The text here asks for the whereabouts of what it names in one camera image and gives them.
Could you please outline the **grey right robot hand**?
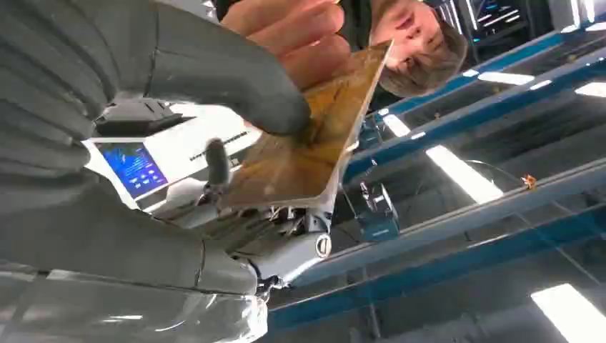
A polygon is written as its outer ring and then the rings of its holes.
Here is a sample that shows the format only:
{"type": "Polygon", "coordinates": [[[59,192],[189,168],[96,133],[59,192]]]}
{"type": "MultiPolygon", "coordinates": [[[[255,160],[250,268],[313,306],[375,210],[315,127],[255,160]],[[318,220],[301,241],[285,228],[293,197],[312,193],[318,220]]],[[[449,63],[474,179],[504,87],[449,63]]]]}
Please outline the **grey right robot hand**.
{"type": "Polygon", "coordinates": [[[1,3],[1,258],[136,284],[252,295],[255,271],[126,207],[87,169],[112,103],[221,104],[270,134],[309,107],[265,49],[157,1],[1,3]]]}

